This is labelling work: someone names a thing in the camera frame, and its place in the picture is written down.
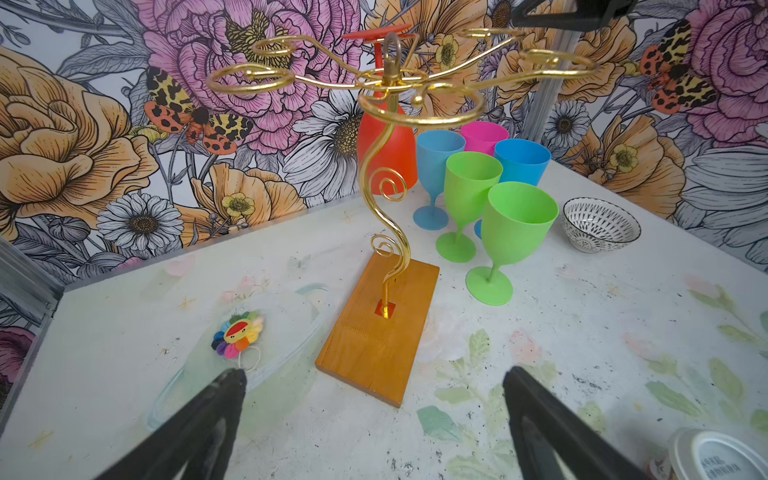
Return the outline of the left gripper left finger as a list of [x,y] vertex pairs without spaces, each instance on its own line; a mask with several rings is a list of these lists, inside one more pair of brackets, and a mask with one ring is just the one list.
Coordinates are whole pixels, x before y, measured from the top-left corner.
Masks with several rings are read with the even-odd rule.
[[222,479],[243,409],[247,378],[228,369],[100,479]]

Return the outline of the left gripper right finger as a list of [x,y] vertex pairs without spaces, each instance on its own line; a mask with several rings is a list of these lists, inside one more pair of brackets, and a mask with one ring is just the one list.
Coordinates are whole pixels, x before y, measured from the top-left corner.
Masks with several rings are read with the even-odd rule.
[[563,467],[577,479],[647,477],[524,368],[506,373],[503,390],[523,478],[563,479]]

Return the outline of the green wine glass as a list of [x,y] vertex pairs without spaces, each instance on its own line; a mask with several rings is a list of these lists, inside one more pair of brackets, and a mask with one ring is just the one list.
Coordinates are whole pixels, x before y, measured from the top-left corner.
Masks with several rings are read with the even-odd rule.
[[447,159],[444,200],[456,231],[437,239],[436,249],[442,258],[466,263],[475,257],[475,243],[464,230],[480,219],[488,204],[488,192],[499,183],[502,173],[500,161],[485,153],[464,151]]
[[486,305],[507,304],[514,287],[501,268],[532,255],[558,215],[557,202],[534,185],[510,181],[493,186],[481,220],[481,239],[491,265],[468,272],[466,286],[470,294]]

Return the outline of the cyan wine glass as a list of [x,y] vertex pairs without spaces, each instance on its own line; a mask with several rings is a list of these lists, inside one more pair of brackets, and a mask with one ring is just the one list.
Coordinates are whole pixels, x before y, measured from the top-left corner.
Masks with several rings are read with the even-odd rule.
[[485,152],[500,161],[500,183],[514,181],[537,186],[544,174],[551,152],[543,145],[525,139],[505,139]]

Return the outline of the magenta wine glass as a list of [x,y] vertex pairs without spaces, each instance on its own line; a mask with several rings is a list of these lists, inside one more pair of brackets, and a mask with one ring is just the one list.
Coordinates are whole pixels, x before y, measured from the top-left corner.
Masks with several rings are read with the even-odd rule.
[[480,152],[489,156],[494,155],[495,146],[510,137],[507,128],[486,121],[476,121],[460,128],[460,134],[465,140],[465,150]]

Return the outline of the light blue wine glass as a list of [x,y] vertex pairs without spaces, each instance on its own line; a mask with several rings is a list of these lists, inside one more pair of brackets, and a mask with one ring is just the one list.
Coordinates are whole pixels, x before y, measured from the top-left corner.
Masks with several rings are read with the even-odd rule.
[[441,230],[448,224],[448,214],[436,206],[436,201],[444,192],[446,162],[464,151],[466,141],[454,131],[432,130],[420,134],[416,142],[418,178],[430,202],[414,212],[413,220],[422,229]]

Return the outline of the red wine glass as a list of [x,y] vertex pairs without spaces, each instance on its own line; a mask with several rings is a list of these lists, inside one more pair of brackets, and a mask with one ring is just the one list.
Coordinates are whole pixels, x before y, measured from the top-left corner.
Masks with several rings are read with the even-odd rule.
[[[374,47],[375,67],[378,75],[383,73],[383,41],[387,34],[396,33],[400,39],[408,38],[406,31],[411,24],[391,25],[371,30],[346,33],[346,40],[361,40]],[[363,154],[368,151],[376,138],[384,131],[385,124],[365,113],[358,130],[357,154],[362,164]],[[378,170],[372,179],[372,193],[395,197],[409,190],[418,181],[416,138],[407,127],[396,126],[391,138],[371,160],[369,173]]]

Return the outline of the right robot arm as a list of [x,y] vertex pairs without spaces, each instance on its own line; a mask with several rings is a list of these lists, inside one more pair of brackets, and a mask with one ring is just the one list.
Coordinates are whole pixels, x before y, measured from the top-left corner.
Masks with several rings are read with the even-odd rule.
[[629,14],[637,0],[576,0],[575,9],[561,13],[535,13],[543,1],[525,0],[511,11],[516,27],[553,28],[590,32],[609,25],[613,19]]

